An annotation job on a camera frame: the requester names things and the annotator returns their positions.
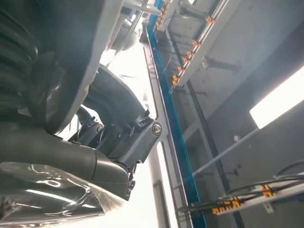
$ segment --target fluorescent light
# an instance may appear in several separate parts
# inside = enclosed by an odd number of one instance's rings
[[[304,67],[251,109],[250,115],[259,129],[262,129],[302,100],[304,100]]]

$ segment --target black plastic part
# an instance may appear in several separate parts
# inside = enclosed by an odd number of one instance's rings
[[[92,51],[103,2],[42,1],[41,11],[50,16],[47,29],[51,40],[35,64],[28,102],[47,132],[63,130],[87,96],[96,72],[89,66],[100,60],[92,58]]]
[[[152,126],[156,123],[160,125],[160,123],[154,121],[146,127],[125,154],[117,158],[116,161],[124,163],[129,167],[137,161],[146,161],[151,149],[160,136],[155,135],[152,131]]]
[[[0,122],[0,162],[25,162],[45,164],[62,169],[81,179],[97,181],[110,192],[124,192],[128,183],[127,172],[105,155],[85,146],[65,142],[51,136],[45,130],[17,123]]]
[[[103,124],[125,127],[143,117],[146,110],[120,76],[106,66],[98,69],[84,105],[98,113]]]

